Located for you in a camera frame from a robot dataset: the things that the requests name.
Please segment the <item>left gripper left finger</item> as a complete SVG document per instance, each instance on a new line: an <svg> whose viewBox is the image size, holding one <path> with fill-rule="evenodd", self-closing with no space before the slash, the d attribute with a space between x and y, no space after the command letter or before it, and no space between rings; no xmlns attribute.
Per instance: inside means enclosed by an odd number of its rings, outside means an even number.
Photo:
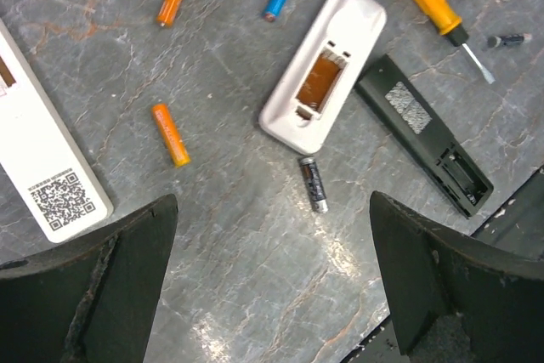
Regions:
<svg viewBox="0 0 544 363"><path fill-rule="evenodd" d="M141 362L178 224L168 194L1 265L3 362Z"/></svg>

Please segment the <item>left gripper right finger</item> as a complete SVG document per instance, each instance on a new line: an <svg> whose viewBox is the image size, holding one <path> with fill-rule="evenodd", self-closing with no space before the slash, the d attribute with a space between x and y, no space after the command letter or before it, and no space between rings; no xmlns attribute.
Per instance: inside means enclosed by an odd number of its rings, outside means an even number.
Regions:
<svg viewBox="0 0 544 363"><path fill-rule="evenodd" d="M374 247L399 351L436 325L461 329L477 362L543 360L543 263L506 252L371 193Z"/></svg>

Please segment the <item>black remote control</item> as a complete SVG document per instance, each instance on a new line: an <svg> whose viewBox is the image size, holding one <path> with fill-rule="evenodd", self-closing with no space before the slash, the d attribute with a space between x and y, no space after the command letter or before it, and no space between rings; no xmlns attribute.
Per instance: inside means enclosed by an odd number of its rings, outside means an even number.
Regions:
<svg viewBox="0 0 544 363"><path fill-rule="evenodd" d="M388 55L361 72L354 91L456 209L466 218L477 214L493 184Z"/></svg>

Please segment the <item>black battery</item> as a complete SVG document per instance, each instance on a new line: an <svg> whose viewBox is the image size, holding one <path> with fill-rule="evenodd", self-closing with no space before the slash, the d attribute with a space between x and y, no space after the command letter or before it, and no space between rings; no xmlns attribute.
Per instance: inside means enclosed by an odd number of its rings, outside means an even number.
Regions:
<svg viewBox="0 0 544 363"><path fill-rule="evenodd" d="M312 156L302 157L299 166L313 210L316 213L327 213L326 193L315 159Z"/></svg>
<svg viewBox="0 0 544 363"><path fill-rule="evenodd" d="M532 35L529 33L517 33L510 35L491 36L487 40L489 48L513 47L524 43L529 43L532 40Z"/></svg>

